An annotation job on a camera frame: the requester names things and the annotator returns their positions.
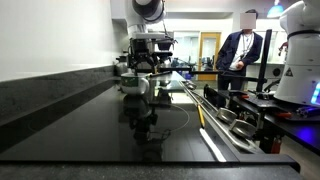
man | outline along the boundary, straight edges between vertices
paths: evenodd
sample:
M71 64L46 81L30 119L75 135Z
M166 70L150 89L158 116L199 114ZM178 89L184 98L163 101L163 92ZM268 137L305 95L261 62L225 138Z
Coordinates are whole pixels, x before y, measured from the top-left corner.
M246 13L251 14L245 14L247 16L242 16L242 18L251 18L255 15L254 22L251 22L254 25L242 25L242 21L246 20L241 19L242 31L230 34L218 53L216 68L224 71L222 75L218 76L218 90L228 90L229 84L231 84L231 90L241 90L242 79L223 75L246 76L246 67L260 57L263 38L252 31L255 28L258 12L251 9ZM225 99L219 97L217 106L225 107L225 105Z

door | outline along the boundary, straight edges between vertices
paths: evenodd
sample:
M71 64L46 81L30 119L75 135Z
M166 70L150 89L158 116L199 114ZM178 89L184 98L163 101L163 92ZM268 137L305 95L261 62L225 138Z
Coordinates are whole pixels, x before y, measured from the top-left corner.
M216 70L221 33L201 32L198 71ZM216 80L217 75L198 75L198 80Z

white wall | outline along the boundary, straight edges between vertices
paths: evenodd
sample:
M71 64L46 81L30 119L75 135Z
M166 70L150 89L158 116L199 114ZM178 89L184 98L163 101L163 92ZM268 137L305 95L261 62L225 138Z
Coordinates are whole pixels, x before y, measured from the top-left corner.
M0 81L111 65L121 49L109 0L0 1L0 24Z

white robot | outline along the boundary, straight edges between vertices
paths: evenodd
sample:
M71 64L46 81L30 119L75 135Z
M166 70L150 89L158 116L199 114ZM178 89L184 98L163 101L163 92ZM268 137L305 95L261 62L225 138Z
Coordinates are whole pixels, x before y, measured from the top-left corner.
M288 55L275 98L320 107L320 1L304 0L280 17L288 34Z
M164 0L126 0L126 21L130 38L130 53L128 66L136 69L138 64L147 62L155 73L155 66L168 57L174 39L167 33L148 32L146 24L153 24L162 21L166 15ZM158 44L160 52L154 51L155 44Z

cable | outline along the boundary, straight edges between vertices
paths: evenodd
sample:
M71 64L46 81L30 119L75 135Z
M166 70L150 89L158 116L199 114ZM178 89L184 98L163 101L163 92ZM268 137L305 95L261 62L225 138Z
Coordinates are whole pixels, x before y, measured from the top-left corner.
M182 111L185 112L186 115L188 116L188 120L187 120L187 122L186 122L184 125L182 125L181 127L176 128L176 129L170 130L170 132L174 132L174 131L178 131L178 130L184 128L184 127L189 123L189 121L190 121L190 116L189 116L189 113L188 113L186 110L184 110L182 107L179 107L179 106L176 106L176 105L173 105L173 104L171 104L171 106L176 107L176 108L182 110Z

